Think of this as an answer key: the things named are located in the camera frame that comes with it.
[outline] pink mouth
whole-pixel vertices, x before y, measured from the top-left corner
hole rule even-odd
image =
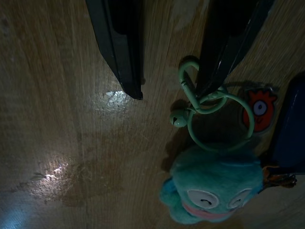
[[[230,212],[224,213],[224,214],[213,214],[213,213],[209,213],[209,212],[204,211],[204,210],[200,210],[200,209],[190,207],[190,206],[186,205],[185,203],[182,203],[182,205],[183,205],[184,209],[187,212],[189,212],[190,214],[192,214],[194,216],[197,216],[197,217],[200,217],[200,218],[210,219],[210,220],[221,219],[221,218],[230,216],[231,214],[233,214],[233,212],[235,212],[235,210],[233,210],[233,211],[230,211]]]

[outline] plush toy eye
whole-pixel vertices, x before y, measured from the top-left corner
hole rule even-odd
[[[187,192],[190,200],[201,208],[215,208],[219,204],[217,196],[213,193],[200,191],[200,190],[188,190]]]
[[[249,195],[251,189],[245,189],[241,191],[236,197],[234,197],[228,204],[228,208],[237,208],[241,206],[244,202],[244,199]]]
[[[266,113],[267,104],[264,101],[259,100],[253,105],[253,111],[256,116],[261,116]]]

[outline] keychain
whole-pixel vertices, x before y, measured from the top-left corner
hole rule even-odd
[[[196,62],[186,62],[178,72],[179,82],[192,107],[173,111],[171,123],[176,127],[187,126],[196,143],[179,154],[160,192],[160,200],[169,207],[172,219],[182,224],[200,221],[220,222],[229,218],[263,188],[260,160],[245,144],[254,131],[254,115],[249,105],[224,88],[198,100],[184,77],[187,67],[199,69]],[[203,109],[205,101],[220,99],[212,108]],[[211,114],[222,108],[228,99],[237,101],[248,113],[249,128],[239,143],[233,146],[202,143],[192,129],[195,113]]]

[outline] green keyring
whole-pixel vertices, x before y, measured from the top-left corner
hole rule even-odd
[[[188,131],[190,133],[191,138],[193,139],[193,141],[202,149],[207,150],[207,151],[212,151],[212,152],[219,152],[219,151],[223,151],[223,150],[227,150],[227,151],[234,151],[239,149],[240,147],[242,147],[243,145],[245,145],[248,141],[249,138],[252,136],[253,131],[254,131],[254,115],[253,112],[251,110],[251,108],[249,107],[249,105],[242,99],[240,99],[239,97],[232,95],[230,93],[228,93],[227,91],[225,91],[222,87],[219,88],[217,91],[201,98],[200,100],[198,100],[195,96],[195,94],[191,91],[190,86],[188,85],[187,81],[185,80],[184,77],[184,72],[186,70],[186,68],[188,67],[194,67],[196,70],[199,70],[199,64],[194,62],[194,61],[189,61],[184,63],[180,68],[179,68],[179,72],[178,72],[178,77],[179,77],[179,82],[181,84],[181,87],[183,88],[187,98],[190,100],[193,108],[188,108],[187,110],[189,110],[189,116],[187,118],[187,128]],[[201,141],[198,140],[198,138],[195,136],[194,132],[193,132],[193,128],[192,128],[192,119],[193,119],[193,115],[198,112],[199,114],[211,114],[213,112],[216,112],[217,110],[219,110],[220,108],[222,108],[225,103],[227,102],[227,99],[233,99],[235,101],[237,101],[241,106],[243,106],[245,108],[245,110],[248,113],[249,116],[249,129],[247,134],[245,135],[244,139],[242,141],[240,141],[238,144],[233,145],[231,147],[227,147],[227,148],[214,148],[214,147],[210,147],[207,146],[206,144],[203,144]],[[201,104],[207,100],[213,100],[213,99],[221,99],[221,101],[215,105],[212,108],[209,109],[203,109],[201,108]]]

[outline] wood grain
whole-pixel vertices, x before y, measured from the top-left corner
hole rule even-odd
[[[168,177],[163,160],[188,139],[168,116],[172,104],[185,99],[177,81],[180,60],[200,55],[207,1],[143,2],[142,101],[122,92],[99,53],[85,1],[0,2],[1,228],[303,226],[302,177],[291,190],[264,191],[221,224],[178,225],[158,200]],[[226,83],[272,83],[279,87],[279,110],[288,82],[305,69],[304,12],[304,1],[275,1]],[[225,109],[234,110],[232,104]],[[218,114],[228,121],[221,124],[226,133],[237,125],[237,117],[225,119],[227,112]],[[258,154],[271,136],[272,130],[264,135]]]

